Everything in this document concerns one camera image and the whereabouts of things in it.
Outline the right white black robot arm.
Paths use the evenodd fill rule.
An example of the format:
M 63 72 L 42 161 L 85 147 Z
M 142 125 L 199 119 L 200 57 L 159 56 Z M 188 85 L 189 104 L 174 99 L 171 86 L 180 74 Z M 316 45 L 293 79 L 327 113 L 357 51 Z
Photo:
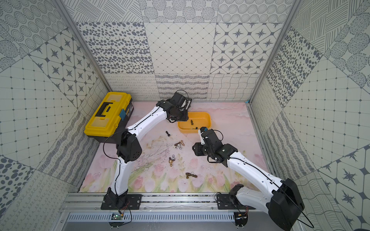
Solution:
M 304 210 L 297 184 L 264 171 L 231 144 L 223 144 L 213 129 L 202 127 L 198 134 L 200 142 L 192 147 L 196 156 L 232 169 L 257 187 L 256 192 L 238 184 L 229 193 L 232 202 L 265 212 L 281 229 L 291 230 Z

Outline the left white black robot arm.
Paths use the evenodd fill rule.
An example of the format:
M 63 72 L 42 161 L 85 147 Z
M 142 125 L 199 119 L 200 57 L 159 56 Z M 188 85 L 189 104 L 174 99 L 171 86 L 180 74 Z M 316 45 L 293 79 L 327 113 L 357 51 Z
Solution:
M 160 100 L 142 119 L 128 128 L 116 133 L 117 167 L 111 186 L 104 197 L 103 205 L 111 203 L 111 208 L 121 209 L 128 204 L 128 180 L 132 163 L 142 154 L 140 141 L 160 122 L 170 123 L 188 120 L 188 109 L 192 99 L 178 90 L 167 100 Z

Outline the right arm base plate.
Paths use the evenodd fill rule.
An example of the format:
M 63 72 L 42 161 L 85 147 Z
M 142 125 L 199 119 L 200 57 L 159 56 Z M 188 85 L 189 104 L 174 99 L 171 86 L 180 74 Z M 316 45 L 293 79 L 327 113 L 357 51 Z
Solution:
M 230 194 L 216 193 L 214 199 L 219 210 L 237 209 L 239 210 L 238 201 L 235 196 Z

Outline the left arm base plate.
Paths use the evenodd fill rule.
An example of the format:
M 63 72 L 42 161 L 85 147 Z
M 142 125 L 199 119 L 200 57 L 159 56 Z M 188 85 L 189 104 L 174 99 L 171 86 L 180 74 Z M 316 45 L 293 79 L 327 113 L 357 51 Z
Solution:
M 142 194 L 128 194 L 120 197 L 105 195 L 100 208 L 101 210 L 119 210 L 127 207 L 130 210 L 139 210 L 142 197 Z

